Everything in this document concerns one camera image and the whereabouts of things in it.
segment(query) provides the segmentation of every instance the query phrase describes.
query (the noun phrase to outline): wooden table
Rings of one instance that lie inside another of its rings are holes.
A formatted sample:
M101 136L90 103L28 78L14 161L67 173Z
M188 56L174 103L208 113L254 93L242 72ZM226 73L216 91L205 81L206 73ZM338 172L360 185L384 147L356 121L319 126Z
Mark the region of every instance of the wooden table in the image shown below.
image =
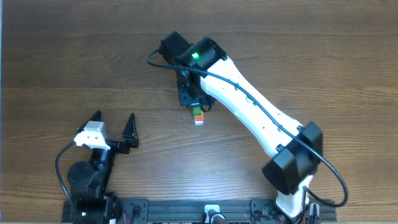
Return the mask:
M110 139L136 114L139 149L117 156L109 186L120 196L275 198L261 173L269 158L244 125L216 103L194 126L174 71L146 64L173 30L210 36L276 107L320 125L349 187L340 221L398 220L396 2L7 0L3 10L2 221L60 221L54 160L97 109ZM89 156L64 155L65 181ZM342 198L324 165L311 188Z

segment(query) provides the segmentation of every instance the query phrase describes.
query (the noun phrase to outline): tabletop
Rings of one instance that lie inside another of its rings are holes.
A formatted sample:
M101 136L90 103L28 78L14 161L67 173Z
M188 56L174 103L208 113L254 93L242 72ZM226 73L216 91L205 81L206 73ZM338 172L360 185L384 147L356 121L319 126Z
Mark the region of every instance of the tabletop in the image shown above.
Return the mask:
M60 221L55 157L96 110L115 140L136 115L140 146L117 156L109 183L121 197L275 198L261 172L270 159L250 131L220 102L195 126L175 72L146 64L175 30L211 37L278 109L321 127L324 156L349 188L339 221L397 221L397 12L389 0L5 1L2 221ZM64 180L90 153L62 157ZM311 189L343 196L323 164Z

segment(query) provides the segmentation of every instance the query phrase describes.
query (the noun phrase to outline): green indicator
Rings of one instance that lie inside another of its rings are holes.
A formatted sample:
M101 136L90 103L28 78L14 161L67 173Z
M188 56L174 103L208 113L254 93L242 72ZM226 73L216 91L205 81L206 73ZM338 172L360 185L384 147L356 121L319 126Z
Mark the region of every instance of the green indicator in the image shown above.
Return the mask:
M192 57L194 59L198 59L199 58L199 54L197 52L195 52L195 53L192 54Z

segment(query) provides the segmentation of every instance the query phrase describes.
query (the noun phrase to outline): robotic arm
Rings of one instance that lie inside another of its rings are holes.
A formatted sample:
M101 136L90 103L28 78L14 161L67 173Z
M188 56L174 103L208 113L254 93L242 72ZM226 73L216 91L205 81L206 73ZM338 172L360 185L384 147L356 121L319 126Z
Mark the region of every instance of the robotic arm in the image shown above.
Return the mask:
M157 52L169 65L150 59ZM302 212L309 201L307 192L316 197L308 188L320 161L335 173L345 190L345 199L336 207L345 204L348 190L341 176L322 157L320 128L315 123L304 127L278 110L241 75L216 42L205 37L189 44L173 32L162 41L159 50L147 57L147 62L176 71L182 106L200 106L207 112L216 99L255 135L272 158L262 172L278 190L276 205L288 218L293 220Z

